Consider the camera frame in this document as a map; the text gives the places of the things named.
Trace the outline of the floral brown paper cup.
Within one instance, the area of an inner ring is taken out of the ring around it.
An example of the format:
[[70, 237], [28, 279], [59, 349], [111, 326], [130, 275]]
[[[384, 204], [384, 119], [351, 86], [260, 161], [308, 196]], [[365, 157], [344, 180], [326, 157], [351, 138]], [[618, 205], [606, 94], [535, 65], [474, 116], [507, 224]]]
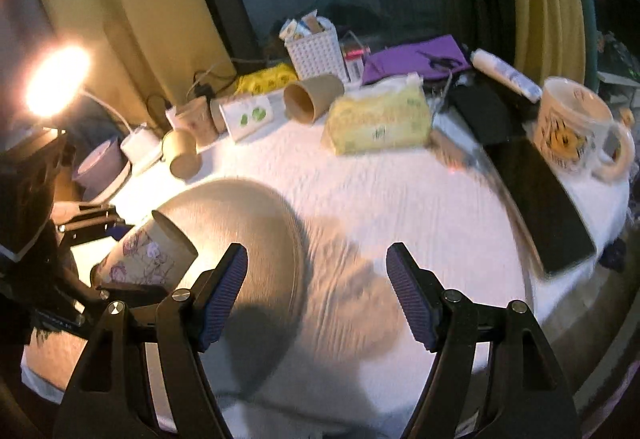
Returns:
[[153, 210], [92, 268], [91, 285], [151, 285], [171, 292], [196, 258], [198, 250], [186, 234]]

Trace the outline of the small brown paper cup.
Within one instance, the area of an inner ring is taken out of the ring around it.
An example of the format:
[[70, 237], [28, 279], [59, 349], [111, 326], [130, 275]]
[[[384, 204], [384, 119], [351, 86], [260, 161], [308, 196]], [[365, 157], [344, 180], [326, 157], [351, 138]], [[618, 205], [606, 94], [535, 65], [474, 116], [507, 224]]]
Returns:
[[163, 161], [169, 172], [177, 179], [190, 180], [202, 167], [198, 146], [189, 131], [174, 129], [162, 141]]

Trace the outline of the white green-logo paper cup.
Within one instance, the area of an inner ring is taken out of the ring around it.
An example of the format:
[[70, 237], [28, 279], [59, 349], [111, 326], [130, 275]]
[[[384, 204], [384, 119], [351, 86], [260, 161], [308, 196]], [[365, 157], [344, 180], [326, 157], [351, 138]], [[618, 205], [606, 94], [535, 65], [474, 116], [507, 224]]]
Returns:
[[238, 143], [273, 121], [271, 102], [265, 95], [248, 96], [219, 107], [231, 140]]

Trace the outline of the plain brown paper cup lying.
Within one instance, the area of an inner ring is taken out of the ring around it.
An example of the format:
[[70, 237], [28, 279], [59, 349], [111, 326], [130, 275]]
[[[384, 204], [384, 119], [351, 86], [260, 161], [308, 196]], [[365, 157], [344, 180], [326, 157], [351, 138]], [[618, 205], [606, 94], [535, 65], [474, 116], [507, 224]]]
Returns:
[[292, 81], [283, 89], [285, 114], [301, 124], [312, 125], [344, 92], [343, 81], [332, 74]]

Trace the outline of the white lamp base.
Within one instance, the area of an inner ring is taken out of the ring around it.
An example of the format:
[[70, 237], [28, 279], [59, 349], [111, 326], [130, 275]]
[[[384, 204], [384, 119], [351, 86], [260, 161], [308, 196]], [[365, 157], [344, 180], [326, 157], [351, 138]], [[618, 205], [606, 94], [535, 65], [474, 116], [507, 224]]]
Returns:
[[162, 141], [147, 125], [132, 130], [120, 144], [134, 176], [151, 168], [162, 157]]

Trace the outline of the black smartphone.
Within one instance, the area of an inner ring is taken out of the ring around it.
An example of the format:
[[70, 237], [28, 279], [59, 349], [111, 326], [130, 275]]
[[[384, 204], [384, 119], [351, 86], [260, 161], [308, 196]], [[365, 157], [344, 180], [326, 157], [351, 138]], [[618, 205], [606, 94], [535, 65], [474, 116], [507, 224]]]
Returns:
[[596, 246], [562, 183], [529, 140], [484, 146], [514, 203], [544, 273], [553, 275], [591, 258]]

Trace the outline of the left yellow curtain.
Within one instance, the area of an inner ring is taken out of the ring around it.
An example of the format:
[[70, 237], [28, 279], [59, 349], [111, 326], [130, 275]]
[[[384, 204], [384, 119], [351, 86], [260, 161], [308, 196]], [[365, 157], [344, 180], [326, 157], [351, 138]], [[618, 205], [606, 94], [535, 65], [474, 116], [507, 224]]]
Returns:
[[41, 0], [55, 33], [86, 48], [88, 89], [131, 124], [163, 124], [193, 81], [228, 92], [235, 68], [205, 0]]

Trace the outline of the yellow snack packet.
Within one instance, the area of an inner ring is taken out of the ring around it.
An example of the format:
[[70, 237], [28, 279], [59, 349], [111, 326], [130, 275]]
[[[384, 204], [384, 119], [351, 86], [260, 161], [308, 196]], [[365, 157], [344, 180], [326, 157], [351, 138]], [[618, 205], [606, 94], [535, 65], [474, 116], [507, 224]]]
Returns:
[[297, 79], [298, 76], [291, 65], [280, 63], [276, 66], [258, 70], [258, 72], [240, 77], [234, 94], [267, 94], [282, 89], [289, 82], [296, 81]]

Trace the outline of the Winnie Pooh ceramic mug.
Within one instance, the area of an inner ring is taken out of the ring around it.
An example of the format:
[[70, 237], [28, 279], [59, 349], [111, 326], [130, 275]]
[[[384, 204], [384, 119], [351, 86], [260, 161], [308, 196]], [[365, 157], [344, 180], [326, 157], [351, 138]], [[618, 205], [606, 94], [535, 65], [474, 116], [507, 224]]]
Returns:
[[562, 77], [544, 81], [534, 144], [564, 176], [613, 183], [628, 177], [634, 138], [590, 89]]

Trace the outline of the white lattice basket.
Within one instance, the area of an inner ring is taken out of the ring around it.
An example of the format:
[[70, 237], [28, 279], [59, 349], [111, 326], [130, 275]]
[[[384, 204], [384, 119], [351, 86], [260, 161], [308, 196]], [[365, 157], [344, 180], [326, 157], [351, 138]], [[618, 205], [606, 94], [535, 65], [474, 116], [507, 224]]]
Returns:
[[331, 74], [343, 82], [348, 81], [337, 32], [332, 25], [318, 34], [288, 40], [284, 46], [301, 80]]

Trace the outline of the small barcode bottle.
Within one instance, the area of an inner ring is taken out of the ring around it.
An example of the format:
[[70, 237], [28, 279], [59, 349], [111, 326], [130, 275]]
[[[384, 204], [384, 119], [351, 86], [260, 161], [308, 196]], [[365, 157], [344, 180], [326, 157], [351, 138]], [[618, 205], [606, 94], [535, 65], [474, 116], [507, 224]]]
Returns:
[[365, 54], [366, 51], [363, 49], [352, 49], [344, 53], [344, 63], [348, 79], [351, 82], [360, 81], [362, 79]]

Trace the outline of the white tube bottle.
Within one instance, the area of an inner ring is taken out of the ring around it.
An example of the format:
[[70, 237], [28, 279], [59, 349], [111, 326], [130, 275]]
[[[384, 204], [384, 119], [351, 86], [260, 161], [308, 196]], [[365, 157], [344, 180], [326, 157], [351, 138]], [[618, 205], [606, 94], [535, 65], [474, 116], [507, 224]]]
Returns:
[[497, 55], [476, 49], [471, 53], [471, 63], [477, 70], [521, 95], [530, 103], [537, 103], [542, 97], [542, 89], [536, 82]]

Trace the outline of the black scissors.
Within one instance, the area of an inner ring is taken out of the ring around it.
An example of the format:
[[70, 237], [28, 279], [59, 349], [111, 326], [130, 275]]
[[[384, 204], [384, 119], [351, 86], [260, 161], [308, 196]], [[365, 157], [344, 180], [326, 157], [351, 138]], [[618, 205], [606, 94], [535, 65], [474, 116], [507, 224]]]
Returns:
[[455, 69], [464, 65], [464, 63], [457, 58], [448, 58], [448, 56], [436, 56], [424, 51], [419, 51], [418, 55], [426, 58], [431, 69], [438, 70], [439, 72], [453, 72]]

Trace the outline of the purple cloth pouch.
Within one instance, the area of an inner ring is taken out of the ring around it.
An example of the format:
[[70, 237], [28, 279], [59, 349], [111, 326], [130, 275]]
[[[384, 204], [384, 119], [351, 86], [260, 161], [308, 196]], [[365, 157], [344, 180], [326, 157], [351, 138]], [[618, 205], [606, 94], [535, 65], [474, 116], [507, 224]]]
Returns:
[[[464, 63], [453, 72], [439, 72], [431, 69], [427, 59], [418, 55], [419, 51], [436, 55], [457, 58]], [[454, 40], [452, 35], [444, 35], [431, 40], [406, 43], [400, 46], [388, 48], [375, 54], [369, 54], [364, 60], [364, 69], [361, 84], [374, 84], [382, 79], [416, 74], [425, 81], [440, 81], [450, 75], [464, 73], [471, 69], [469, 61], [465, 58], [462, 50]]]

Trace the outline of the right yellow curtain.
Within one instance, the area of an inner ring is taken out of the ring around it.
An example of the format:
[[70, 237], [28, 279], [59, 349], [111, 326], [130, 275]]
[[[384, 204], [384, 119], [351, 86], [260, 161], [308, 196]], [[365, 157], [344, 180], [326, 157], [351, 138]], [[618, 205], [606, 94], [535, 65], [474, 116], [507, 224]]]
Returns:
[[514, 0], [514, 66], [537, 84], [552, 76], [583, 82], [586, 29], [582, 0]]

